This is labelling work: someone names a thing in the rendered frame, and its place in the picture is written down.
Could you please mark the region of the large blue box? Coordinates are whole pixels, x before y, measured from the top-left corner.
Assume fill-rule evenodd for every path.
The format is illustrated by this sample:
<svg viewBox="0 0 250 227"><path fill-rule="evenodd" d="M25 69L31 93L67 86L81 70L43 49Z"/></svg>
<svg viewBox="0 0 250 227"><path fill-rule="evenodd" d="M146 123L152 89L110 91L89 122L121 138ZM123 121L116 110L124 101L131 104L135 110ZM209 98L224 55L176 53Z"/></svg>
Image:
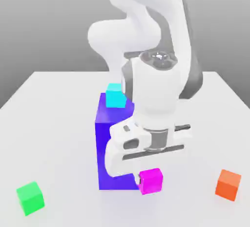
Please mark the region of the large blue box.
<svg viewBox="0 0 250 227"><path fill-rule="evenodd" d="M98 181L100 190L138 190L132 174L119 177L108 175L104 157L108 141L110 140L109 128L132 116L134 104L126 101L124 108L107 108L105 93L100 94L99 104L95 119L96 152L98 166Z"/></svg>

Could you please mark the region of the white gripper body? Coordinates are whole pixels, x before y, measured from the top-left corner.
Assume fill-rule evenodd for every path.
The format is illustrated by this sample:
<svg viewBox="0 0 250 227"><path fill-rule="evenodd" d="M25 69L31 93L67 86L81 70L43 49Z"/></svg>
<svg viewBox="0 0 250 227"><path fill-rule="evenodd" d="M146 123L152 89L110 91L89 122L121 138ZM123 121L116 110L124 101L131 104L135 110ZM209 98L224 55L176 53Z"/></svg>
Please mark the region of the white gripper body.
<svg viewBox="0 0 250 227"><path fill-rule="evenodd" d="M183 143L178 143L161 151L151 152L137 138L125 142L111 139L106 146L105 168L111 177L159 168L167 154L183 150L184 147Z"/></svg>

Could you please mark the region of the small orange cube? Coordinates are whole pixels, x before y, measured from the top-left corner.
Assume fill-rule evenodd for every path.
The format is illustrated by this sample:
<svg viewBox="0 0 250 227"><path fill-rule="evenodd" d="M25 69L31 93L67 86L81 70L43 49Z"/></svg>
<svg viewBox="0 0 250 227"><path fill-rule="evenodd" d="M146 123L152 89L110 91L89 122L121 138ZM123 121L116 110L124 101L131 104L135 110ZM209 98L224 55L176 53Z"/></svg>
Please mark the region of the small orange cube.
<svg viewBox="0 0 250 227"><path fill-rule="evenodd" d="M235 201L241 175L222 169L217 181L215 194L230 201Z"/></svg>

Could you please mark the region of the small cyan cube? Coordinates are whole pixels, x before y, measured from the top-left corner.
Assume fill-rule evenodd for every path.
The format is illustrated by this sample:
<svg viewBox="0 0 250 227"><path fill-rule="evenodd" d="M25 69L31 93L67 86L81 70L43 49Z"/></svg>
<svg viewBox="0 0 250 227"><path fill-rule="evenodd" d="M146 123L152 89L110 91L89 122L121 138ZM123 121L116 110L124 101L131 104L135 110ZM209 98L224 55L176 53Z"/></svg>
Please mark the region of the small cyan cube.
<svg viewBox="0 0 250 227"><path fill-rule="evenodd" d="M122 92L122 86L119 83L110 83L105 92L107 108L125 108L126 96Z"/></svg>

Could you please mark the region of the small magenta cube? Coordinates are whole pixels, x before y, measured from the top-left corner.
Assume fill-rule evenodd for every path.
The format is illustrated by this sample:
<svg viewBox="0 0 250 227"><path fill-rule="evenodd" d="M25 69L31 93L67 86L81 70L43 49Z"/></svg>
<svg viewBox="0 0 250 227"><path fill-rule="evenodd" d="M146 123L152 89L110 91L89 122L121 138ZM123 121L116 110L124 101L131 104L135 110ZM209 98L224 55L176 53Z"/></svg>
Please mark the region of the small magenta cube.
<svg viewBox="0 0 250 227"><path fill-rule="evenodd" d="M163 174L159 168L141 171L139 177L140 183L138 187L143 195L162 190Z"/></svg>

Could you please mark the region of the small green cube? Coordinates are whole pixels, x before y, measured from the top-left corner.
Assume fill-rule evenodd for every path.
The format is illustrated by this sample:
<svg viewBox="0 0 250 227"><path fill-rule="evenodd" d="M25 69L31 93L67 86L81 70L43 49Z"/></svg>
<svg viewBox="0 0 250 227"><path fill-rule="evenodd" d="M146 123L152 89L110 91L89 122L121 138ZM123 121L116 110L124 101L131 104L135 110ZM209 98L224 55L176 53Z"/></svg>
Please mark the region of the small green cube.
<svg viewBox="0 0 250 227"><path fill-rule="evenodd" d="M45 206L43 194L37 182L30 182L17 188L16 193L25 216Z"/></svg>

